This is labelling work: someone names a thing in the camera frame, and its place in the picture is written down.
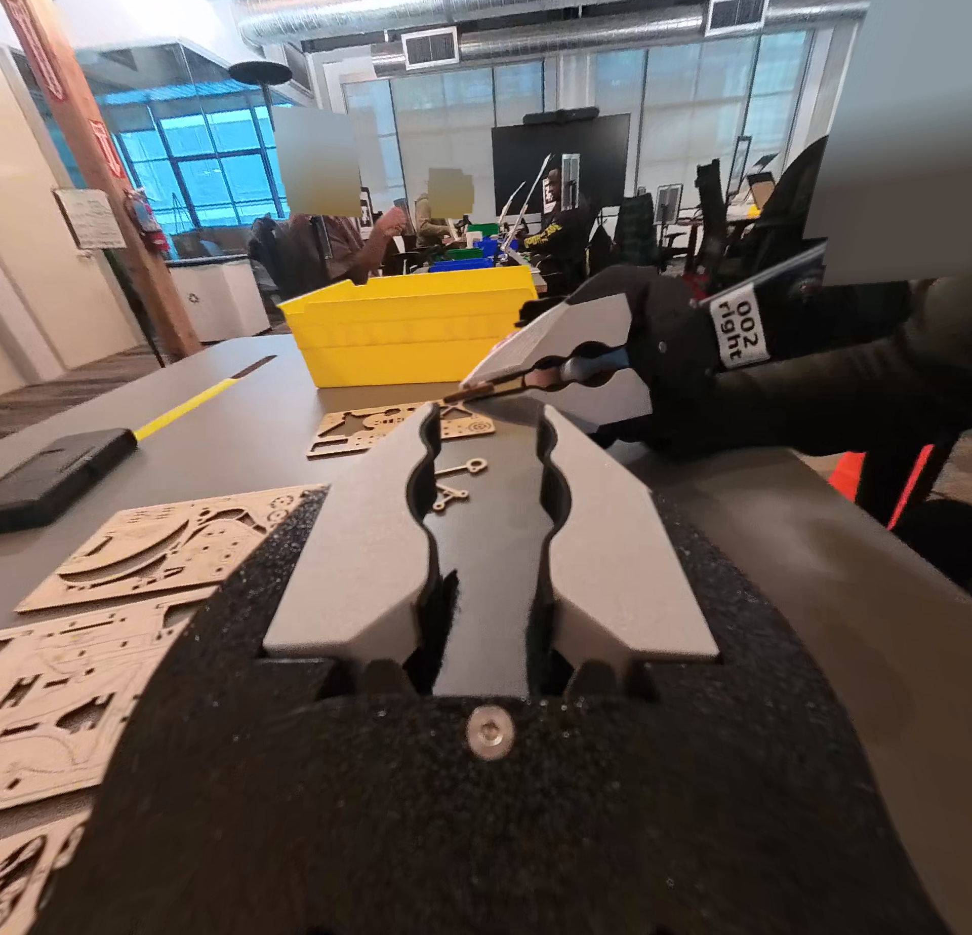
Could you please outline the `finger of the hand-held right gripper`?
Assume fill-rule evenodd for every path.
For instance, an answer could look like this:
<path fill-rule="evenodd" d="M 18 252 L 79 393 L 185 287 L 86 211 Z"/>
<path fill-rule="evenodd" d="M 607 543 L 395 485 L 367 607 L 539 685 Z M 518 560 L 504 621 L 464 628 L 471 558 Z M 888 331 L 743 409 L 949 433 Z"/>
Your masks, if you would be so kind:
<path fill-rule="evenodd" d="M 491 382 L 487 397 L 523 394 L 553 407 L 577 428 L 602 428 L 652 412 L 650 389 L 627 361 L 564 361 Z"/>
<path fill-rule="evenodd" d="M 460 383 L 460 391 L 525 376 L 542 361 L 566 360 L 585 345 L 598 353 L 622 347 L 632 320 L 627 299 L 560 303 L 495 345 Z"/>

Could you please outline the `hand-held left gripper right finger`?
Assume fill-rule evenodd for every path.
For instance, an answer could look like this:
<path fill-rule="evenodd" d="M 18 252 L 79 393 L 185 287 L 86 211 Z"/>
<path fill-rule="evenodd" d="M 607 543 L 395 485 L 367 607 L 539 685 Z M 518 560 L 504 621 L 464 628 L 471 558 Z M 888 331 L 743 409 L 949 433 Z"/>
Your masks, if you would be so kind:
<path fill-rule="evenodd" d="M 541 410 L 541 505 L 552 521 L 536 593 L 536 676 L 590 661 L 628 677 L 720 651 L 650 490 L 565 415 Z"/>

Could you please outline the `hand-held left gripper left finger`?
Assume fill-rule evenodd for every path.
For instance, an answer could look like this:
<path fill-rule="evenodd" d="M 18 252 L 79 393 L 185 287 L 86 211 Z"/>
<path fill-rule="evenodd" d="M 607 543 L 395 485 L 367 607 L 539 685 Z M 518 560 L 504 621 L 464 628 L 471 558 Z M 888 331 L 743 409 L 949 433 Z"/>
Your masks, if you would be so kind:
<path fill-rule="evenodd" d="M 267 658 L 404 666 L 420 649 L 440 580 L 424 523 L 440 448 L 440 409 L 425 402 L 332 483 L 263 637 Z"/>

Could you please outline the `thin wooden part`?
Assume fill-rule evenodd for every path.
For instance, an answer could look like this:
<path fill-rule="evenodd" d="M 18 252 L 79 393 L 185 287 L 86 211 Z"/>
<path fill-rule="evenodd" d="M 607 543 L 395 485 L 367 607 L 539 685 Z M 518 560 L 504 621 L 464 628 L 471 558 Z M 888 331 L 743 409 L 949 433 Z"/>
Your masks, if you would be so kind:
<path fill-rule="evenodd" d="M 503 383 L 485 382 L 444 395 L 439 402 L 442 405 L 467 405 L 483 400 L 525 394 L 528 389 L 529 386 L 522 380 Z"/>

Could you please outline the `person's right forearm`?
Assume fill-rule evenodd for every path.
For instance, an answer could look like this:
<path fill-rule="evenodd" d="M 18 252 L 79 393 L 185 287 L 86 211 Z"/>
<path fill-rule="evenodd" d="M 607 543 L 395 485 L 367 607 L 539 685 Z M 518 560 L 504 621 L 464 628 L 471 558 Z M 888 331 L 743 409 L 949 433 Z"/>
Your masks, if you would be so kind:
<path fill-rule="evenodd" d="M 923 446 L 971 428 L 971 280 L 942 278 L 893 334 L 721 378 L 697 448 L 805 455 Z"/>

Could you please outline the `wooden linkage part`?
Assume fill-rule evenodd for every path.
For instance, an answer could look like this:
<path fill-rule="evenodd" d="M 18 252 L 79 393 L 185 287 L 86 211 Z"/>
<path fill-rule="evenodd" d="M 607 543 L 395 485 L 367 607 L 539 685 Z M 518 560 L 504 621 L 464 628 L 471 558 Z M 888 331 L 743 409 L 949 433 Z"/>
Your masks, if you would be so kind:
<path fill-rule="evenodd" d="M 474 478 L 488 470 L 489 462 L 485 457 L 475 456 L 463 463 L 437 469 L 434 473 L 436 497 L 432 512 L 443 514 L 451 505 L 469 500 L 469 491 L 464 487 L 453 486 L 453 477 Z"/>

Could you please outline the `wooden sheet with round holes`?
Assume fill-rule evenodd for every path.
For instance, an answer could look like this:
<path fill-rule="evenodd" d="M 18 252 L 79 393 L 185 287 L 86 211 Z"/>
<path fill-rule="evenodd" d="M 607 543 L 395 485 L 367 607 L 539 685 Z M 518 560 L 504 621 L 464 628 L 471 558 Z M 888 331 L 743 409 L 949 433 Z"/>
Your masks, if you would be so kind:
<path fill-rule="evenodd" d="M 455 441 L 493 435 L 491 418 L 470 411 L 463 402 L 438 403 L 440 438 Z M 307 458 L 364 453 L 416 412 L 422 403 L 400 403 L 325 414 L 307 450 Z"/>

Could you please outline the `yellow plastic bin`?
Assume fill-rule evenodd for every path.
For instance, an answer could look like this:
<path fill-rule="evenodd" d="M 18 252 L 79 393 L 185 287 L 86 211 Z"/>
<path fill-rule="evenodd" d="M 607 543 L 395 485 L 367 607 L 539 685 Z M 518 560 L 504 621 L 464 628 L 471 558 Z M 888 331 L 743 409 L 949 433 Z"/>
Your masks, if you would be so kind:
<path fill-rule="evenodd" d="M 319 389 L 463 380 L 538 299 L 521 266 L 343 281 L 279 309 Z"/>

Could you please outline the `red fire extinguisher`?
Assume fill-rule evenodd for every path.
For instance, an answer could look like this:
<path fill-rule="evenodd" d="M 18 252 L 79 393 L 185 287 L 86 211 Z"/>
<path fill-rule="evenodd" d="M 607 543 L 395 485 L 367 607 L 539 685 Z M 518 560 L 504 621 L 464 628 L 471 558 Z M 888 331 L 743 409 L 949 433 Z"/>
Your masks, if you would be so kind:
<path fill-rule="evenodd" d="M 145 248 L 156 255 L 170 251 L 170 244 L 163 227 L 149 202 L 145 189 L 132 187 L 126 191 L 127 209 Z"/>

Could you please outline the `black floor lamp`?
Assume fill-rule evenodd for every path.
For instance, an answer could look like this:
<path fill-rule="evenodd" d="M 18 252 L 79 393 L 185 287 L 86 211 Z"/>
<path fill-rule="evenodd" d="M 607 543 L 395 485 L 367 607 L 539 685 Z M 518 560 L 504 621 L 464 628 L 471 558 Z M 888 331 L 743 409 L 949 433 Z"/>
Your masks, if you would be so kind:
<path fill-rule="evenodd" d="M 285 64 L 258 59 L 231 65 L 228 69 L 228 74 L 238 84 L 245 88 L 257 89 L 261 93 L 264 115 L 261 117 L 256 107 L 253 106 L 251 108 L 251 116 L 253 117 L 257 139 L 260 143 L 261 157 L 268 175 L 276 215 L 278 218 L 283 219 L 286 215 L 284 195 L 281 192 L 280 182 L 277 181 L 274 166 L 271 161 L 271 151 L 275 148 L 276 132 L 275 103 L 272 89 L 276 86 L 290 83 L 293 79 L 293 73 Z"/>

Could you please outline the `large paned window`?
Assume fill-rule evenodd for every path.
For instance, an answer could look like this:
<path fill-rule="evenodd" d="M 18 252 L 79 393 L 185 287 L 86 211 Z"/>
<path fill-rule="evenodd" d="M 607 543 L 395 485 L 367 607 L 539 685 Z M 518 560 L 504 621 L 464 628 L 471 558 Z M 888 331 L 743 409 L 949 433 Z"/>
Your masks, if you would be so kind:
<path fill-rule="evenodd" d="M 97 97 L 128 177 L 168 235 L 287 218 L 274 130 L 258 88 L 232 80 Z"/>

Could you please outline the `white notice paper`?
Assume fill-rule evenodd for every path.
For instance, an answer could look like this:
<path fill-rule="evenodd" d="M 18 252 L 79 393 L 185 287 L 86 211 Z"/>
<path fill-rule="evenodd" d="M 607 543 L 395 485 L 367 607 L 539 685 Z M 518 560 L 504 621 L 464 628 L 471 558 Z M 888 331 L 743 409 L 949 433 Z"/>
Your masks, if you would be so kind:
<path fill-rule="evenodd" d="M 103 191 L 55 187 L 53 195 L 80 251 L 126 248 L 123 232 Z"/>

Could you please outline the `wooden sheet with wheel cutouts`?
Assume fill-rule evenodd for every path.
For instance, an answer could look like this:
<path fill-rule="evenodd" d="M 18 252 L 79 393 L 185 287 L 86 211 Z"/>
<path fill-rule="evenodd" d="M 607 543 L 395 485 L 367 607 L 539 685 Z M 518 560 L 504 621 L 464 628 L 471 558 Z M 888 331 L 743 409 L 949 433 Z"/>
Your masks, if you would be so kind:
<path fill-rule="evenodd" d="M 2 839 L 2 934 L 31 929 L 57 876 L 73 860 L 90 818 L 87 809 Z"/>

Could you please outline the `wall television screen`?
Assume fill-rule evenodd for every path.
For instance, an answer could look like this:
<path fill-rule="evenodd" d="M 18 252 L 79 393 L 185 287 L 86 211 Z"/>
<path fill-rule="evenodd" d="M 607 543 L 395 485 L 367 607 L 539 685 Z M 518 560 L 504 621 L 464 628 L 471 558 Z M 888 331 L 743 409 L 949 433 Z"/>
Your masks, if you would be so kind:
<path fill-rule="evenodd" d="M 541 164 L 558 167 L 578 154 L 579 191 L 595 206 L 616 207 L 625 197 L 631 115 L 598 108 L 528 114 L 520 125 L 492 128 L 496 213 L 513 197 L 517 206 L 531 190 Z"/>

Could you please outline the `wooden sheet with frame cutouts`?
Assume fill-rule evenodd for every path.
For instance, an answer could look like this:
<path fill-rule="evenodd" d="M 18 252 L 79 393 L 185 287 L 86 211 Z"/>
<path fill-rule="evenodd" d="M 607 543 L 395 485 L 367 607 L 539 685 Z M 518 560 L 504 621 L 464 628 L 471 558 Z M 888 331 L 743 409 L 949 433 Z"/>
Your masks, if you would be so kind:
<path fill-rule="evenodd" d="M 1 808 L 97 786 L 202 587 L 2 631 Z"/>

